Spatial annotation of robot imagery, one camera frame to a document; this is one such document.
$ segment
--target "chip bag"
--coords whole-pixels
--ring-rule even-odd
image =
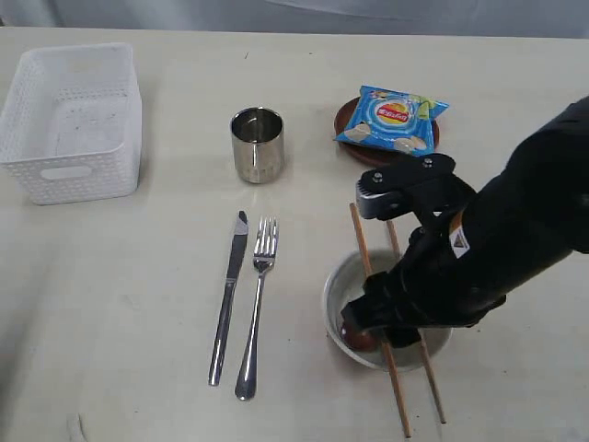
[[[415,157],[428,155],[434,149],[432,121],[447,108],[419,95],[362,86],[350,121],[335,139]]]

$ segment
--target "stainless steel cup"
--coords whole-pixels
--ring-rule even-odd
[[[242,110],[231,120],[233,157],[239,178],[261,184],[272,181],[284,166],[284,124],[266,108]]]

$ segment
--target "knife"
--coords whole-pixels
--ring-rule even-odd
[[[241,210],[237,214],[236,229],[233,234],[231,243],[231,255],[229,256],[229,265],[227,266],[227,276],[225,278],[225,293],[223,294],[223,303],[219,313],[219,322],[217,323],[217,334],[214,337],[213,357],[211,358],[211,367],[209,368],[209,385],[219,385],[221,371],[223,370],[223,361],[225,359],[225,347],[227,345],[227,334],[229,332],[229,321],[231,320],[231,306],[233,305],[233,295],[236,291],[237,277],[243,262],[243,255],[246,253],[248,245],[248,217]]]

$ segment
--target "white table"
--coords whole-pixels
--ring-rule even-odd
[[[103,41],[134,47],[141,184],[126,198],[38,207],[0,174],[0,438],[65,441],[65,416],[80,412],[88,442],[401,440],[387,375],[347,359],[322,323],[323,284],[355,249],[347,203],[364,170],[331,141],[334,114],[361,84],[447,101],[441,151],[478,189],[587,93],[589,41],[0,29],[0,102],[25,50]],[[227,127],[257,104],[283,115],[289,153],[281,178],[259,187],[238,180]],[[241,208],[254,225],[282,222],[249,403],[233,388],[251,237],[222,384],[206,382]],[[398,222],[403,243],[415,226]],[[364,229],[387,245],[384,227]],[[456,331],[434,360],[447,425],[424,373],[404,375],[413,440],[588,437],[588,271],[574,254]]]

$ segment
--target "wooden plate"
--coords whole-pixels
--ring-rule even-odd
[[[338,113],[336,114],[335,120],[333,122],[333,127],[335,128],[336,134],[341,134],[345,129],[346,124],[348,124],[348,121],[351,119],[352,114],[356,109],[356,105],[358,104],[359,99],[360,97],[351,99],[346,104],[341,106],[340,110],[338,110]],[[438,127],[437,122],[432,122],[432,129],[433,145],[437,147],[440,143],[440,128]],[[399,155],[406,155],[401,154],[399,152],[379,150],[371,147],[364,147],[361,145],[352,145],[350,143],[343,143],[342,141],[339,141],[338,144],[352,157],[374,168],[380,168],[382,166],[391,164],[393,161],[395,161],[396,158],[398,158]]]

